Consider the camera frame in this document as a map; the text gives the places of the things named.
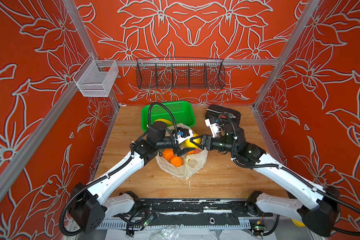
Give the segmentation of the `yellow toy lemon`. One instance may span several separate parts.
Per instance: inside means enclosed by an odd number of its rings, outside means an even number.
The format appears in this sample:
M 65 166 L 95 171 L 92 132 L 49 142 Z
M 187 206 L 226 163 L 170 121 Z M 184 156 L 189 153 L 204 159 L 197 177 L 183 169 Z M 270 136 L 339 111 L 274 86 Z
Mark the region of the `yellow toy lemon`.
M 185 138 L 181 138 L 181 140 L 183 140 L 181 142 L 181 146 L 183 148 L 192 148 L 192 144 L 199 146 L 202 143 L 202 142 L 190 142 L 190 139 L 185 139 Z

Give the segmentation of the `orange toy fruit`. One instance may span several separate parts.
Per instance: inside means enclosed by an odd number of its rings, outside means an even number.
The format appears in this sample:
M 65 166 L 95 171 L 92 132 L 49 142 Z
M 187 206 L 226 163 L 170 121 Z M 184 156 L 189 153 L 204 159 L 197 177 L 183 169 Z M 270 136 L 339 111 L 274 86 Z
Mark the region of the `orange toy fruit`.
M 187 155 L 193 155 L 193 154 L 198 154 L 200 152 L 199 149 L 196 149 L 196 150 L 193 150 L 193 151 L 190 151 L 187 153 Z

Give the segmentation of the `translucent printed plastic bag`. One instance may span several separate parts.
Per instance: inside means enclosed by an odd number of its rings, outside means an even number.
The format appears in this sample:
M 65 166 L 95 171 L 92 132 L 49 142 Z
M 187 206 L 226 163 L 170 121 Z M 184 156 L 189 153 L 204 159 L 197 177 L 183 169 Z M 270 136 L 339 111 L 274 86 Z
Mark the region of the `translucent printed plastic bag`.
M 157 154 L 156 162 L 161 170 L 179 179 L 189 179 L 194 174 L 198 173 L 205 165 L 208 158 L 207 150 L 200 150 L 198 154 L 184 155 L 181 157 L 183 165 L 175 167 L 170 164 L 170 161 L 165 160 L 162 156 Z

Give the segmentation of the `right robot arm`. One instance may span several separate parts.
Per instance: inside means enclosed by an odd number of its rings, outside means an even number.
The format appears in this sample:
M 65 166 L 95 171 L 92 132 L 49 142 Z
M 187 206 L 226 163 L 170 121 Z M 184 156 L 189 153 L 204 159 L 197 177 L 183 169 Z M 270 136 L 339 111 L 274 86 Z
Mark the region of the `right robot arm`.
M 333 187 L 315 184 L 275 160 L 265 150 L 248 143 L 245 139 L 228 135 L 226 138 L 201 135 L 202 150 L 231 153 L 231 160 L 239 167 L 255 170 L 268 177 L 287 192 L 291 199 L 272 197 L 259 191 L 254 193 L 255 210 L 273 213 L 303 223 L 309 230 L 322 237 L 329 237 L 332 231 L 360 237 L 360 232 L 347 231 L 335 227 L 341 207 L 358 214 L 360 210 L 340 200 L 340 193 Z

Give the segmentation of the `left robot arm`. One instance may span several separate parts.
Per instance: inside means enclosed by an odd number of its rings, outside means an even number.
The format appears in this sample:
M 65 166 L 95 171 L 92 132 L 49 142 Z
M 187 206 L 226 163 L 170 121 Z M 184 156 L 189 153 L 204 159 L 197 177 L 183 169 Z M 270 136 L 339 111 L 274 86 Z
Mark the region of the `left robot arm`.
M 152 121 L 152 110 L 155 107 L 163 109 L 171 118 L 173 130 L 163 121 Z M 135 205 L 135 198 L 126 193 L 122 199 L 113 206 L 106 201 L 128 177 L 142 169 L 159 153 L 172 150 L 177 157 L 184 155 L 180 145 L 190 137 L 190 134 L 178 127 L 175 114 L 175 102 L 149 105 L 147 115 L 147 130 L 129 147 L 127 155 L 114 167 L 99 178 L 83 185 L 78 183 L 71 192 L 70 200 L 64 206 L 59 228 L 64 236 L 72 237 L 80 233 L 94 231 L 106 217 L 113 217 L 131 211 Z

